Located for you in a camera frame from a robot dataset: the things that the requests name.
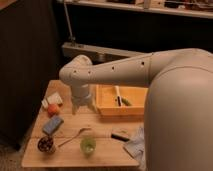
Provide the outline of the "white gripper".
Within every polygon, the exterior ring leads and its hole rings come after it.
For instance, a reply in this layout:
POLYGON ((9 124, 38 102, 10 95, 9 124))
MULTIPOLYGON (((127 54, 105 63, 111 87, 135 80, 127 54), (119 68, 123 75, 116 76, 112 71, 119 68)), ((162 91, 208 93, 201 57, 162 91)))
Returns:
POLYGON ((87 105, 88 108, 97 113, 97 108, 93 103, 90 103, 92 100, 92 94, 90 92, 90 86, 88 84, 85 85, 77 85, 71 86, 71 100, 74 105, 72 105, 72 114, 76 115, 79 106, 87 105))

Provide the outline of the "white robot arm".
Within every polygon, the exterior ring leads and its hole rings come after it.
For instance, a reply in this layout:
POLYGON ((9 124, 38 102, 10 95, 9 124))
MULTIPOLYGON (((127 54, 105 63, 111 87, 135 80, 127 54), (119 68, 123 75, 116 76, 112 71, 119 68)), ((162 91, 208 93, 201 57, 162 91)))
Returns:
POLYGON ((213 171, 213 53, 188 48, 94 65, 76 56, 59 72, 75 105, 91 84, 146 87, 147 171, 213 171))

